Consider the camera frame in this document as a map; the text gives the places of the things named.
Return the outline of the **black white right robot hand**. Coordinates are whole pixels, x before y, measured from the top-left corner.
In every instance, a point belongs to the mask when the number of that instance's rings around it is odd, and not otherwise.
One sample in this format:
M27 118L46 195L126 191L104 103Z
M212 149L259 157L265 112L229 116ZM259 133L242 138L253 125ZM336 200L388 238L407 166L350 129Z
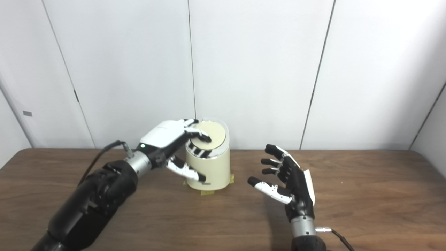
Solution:
M285 186L274 185L253 176L247 182L268 197L283 203L289 221L298 217L315 219L314 193L310 191L307 182L307 178L311 177L309 170L301 169L293 156L277 145L267 144L265 152L276 159L261 159L261 164L271 166L262 170L263 175L276 175Z

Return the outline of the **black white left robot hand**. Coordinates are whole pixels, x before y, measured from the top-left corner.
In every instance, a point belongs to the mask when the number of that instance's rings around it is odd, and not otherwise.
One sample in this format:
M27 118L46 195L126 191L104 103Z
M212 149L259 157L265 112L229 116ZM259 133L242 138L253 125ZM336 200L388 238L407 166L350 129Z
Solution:
M136 151L148 157L151 169L166 167L177 175L204 182L207 179L205 175L175 156L177 150L185 146L190 139L198 138L202 142L212 142L208 133L193 127L198 122L197 119L163 121L141 138Z

